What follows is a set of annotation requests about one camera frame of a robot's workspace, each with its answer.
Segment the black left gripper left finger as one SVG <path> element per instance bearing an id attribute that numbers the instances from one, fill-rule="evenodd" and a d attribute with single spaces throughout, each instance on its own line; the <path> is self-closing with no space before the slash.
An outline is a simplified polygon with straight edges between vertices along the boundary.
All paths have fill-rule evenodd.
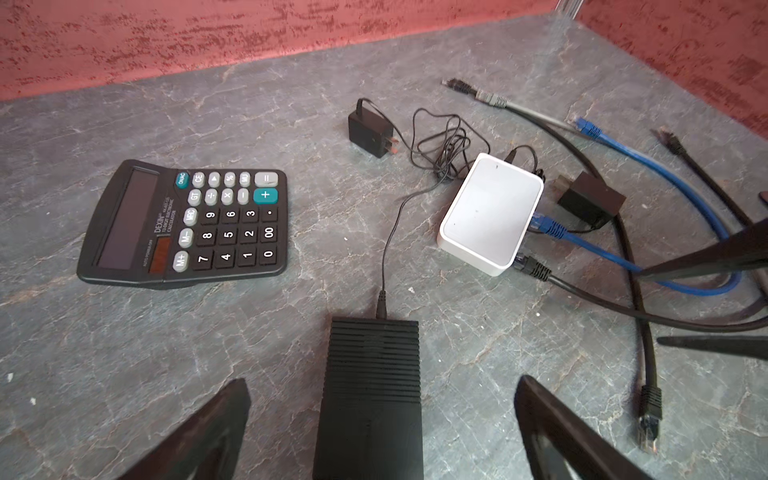
<path id="1" fill-rule="evenodd" d="M 243 378 L 231 380 L 121 477 L 233 478 L 250 406 L 246 381 Z"/>

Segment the white network switch box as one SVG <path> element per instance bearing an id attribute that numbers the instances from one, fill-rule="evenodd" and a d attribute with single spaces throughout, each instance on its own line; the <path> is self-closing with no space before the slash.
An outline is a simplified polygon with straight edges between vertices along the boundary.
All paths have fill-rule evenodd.
<path id="1" fill-rule="evenodd" d="M 443 218 L 438 247 L 497 277 L 516 258 L 544 191 L 544 181 L 481 153 Z"/>

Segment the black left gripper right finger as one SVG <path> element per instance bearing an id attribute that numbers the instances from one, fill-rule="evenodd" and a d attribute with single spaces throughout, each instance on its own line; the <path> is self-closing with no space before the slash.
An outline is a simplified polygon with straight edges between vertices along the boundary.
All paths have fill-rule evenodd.
<path id="1" fill-rule="evenodd" d="M 514 408 L 533 478 L 649 477 L 534 377 L 520 377 Z"/>

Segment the black smartphone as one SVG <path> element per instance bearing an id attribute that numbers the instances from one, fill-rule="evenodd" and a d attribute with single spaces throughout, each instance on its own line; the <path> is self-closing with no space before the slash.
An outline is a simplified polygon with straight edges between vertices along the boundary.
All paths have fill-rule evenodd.
<path id="1" fill-rule="evenodd" d="M 312 476 L 424 476 L 419 324 L 331 321 Z"/>

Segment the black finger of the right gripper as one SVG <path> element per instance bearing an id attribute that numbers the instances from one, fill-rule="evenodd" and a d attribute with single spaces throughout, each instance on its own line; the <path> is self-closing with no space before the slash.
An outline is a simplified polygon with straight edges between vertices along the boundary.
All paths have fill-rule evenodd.
<path id="1" fill-rule="evenodd" d="M 667 347 L 768 360 L 766 336 L 667 336 L 658 337 L 656 341 Z"/>
<path id="2" fill-rule="evenodd" d="M 637 276 L 664 281 L 764 269 L 767 228 L 768 220 L 764 219 L 707 248 L 645 268 Z"/>

